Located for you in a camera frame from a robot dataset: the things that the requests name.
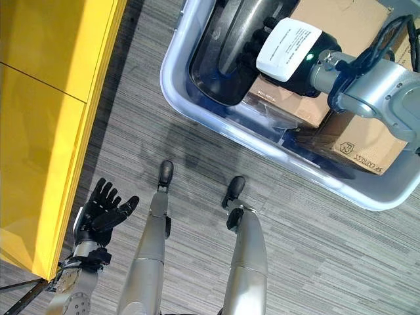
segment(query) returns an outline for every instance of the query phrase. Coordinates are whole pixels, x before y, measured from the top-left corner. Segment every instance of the robotic arm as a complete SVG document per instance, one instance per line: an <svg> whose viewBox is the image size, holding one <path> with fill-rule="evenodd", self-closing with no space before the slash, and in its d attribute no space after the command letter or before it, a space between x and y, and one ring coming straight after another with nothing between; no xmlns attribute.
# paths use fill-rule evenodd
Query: robotic arm
<svg viewBox="0 0 420 315"><path fill-rule="evenodd" d="M420 30L412 15L388 23L357 58L304 22L267 18L264 24L272 31L265 35L256 64L269 81L303 96L324 92L331 109L381 120L395 137L409 142L408 150L420 154ZM395 63L391 51L405 27L413 71Z"/></svg>
<svg viewBox="0 0 420 315"><path fill-rule="evenodd" d="M110 263L107 252L112 229L123 222L136 208L138 197L133 196L120 205L117 190L110 191L111 182L101 178L89 201L80 208L73 226L75 250L66 259L50 291L56 294L50 302L47 315L88 315L91 295L98 281L98 271Z"/></svg>

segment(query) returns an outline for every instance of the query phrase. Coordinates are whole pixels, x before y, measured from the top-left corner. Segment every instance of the metal rod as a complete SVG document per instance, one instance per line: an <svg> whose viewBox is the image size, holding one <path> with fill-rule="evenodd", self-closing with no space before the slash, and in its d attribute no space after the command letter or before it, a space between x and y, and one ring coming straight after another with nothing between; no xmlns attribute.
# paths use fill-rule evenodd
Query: metal rod
<svg viewBox="0 0 420 315"><path fill-rule="evenodd" d="M17 289L23 289L25 287L30 287L32 284L38 283L41 280L42 280L42 278L39 278L39 279L20 282L20 283L16 283L16 284L12 284L12 285L7 285L5 287L0 287L0 293L7 293L7 292L14 291L14 290L17 290Z"/></svg>
<svg viewBox="0 0 420 315"><path fill-rule="evenodd" d="M15 305L9 308L5 315L17 315L31 303L48 286L48 281L39 279L38 283L29 290Z"/></svg>

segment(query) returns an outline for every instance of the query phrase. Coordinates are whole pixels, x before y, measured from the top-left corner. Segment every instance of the printed logo on box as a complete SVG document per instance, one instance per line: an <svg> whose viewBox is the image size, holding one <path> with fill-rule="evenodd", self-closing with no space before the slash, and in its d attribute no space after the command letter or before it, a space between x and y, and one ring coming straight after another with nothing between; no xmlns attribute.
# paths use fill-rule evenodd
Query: printed logo on box
<svg viewBox="0 0 420 315"><path fill-rule="evenodd" d="M354 149L354 144L349 141L340 144L340 151L346 155L349 155L350 153L352 153L353 149Z"/></svg>

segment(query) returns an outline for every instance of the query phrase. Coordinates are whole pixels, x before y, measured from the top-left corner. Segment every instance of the storage bin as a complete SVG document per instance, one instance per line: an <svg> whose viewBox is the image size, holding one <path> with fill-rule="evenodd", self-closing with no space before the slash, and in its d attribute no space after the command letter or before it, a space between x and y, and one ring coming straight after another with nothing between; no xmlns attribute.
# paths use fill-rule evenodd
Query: storage bin
<svg viewBox="0 0 420 315"><path fill-rule="evenodd" d="M215 0L187 0L180 12L160 73L168 103L186 117L364 209L381 211L400 205L420 183L419 156L402 152L383 176L312 159L313 154L290 145L283 122L275 115L244 102L229 107L217 104L195 87L188 65L214 4Z"/></svg>

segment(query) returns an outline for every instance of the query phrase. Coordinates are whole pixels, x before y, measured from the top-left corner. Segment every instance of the yellow panel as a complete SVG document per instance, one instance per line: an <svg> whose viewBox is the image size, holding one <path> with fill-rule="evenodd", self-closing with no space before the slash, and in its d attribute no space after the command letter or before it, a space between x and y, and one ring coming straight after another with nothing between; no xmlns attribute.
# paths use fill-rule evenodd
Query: yellow panel
<svg viewBox="0 0 420 315"><path fill-rule="evenodd" d="M84 102L112 0L1 0L0 60Z"/></svg>
<svg viewBox="0 0 420 315"><path fill-rule="evenodd" d="M85 103L1 69L1 258L50 279L67 227L63 192Z"/></svg>

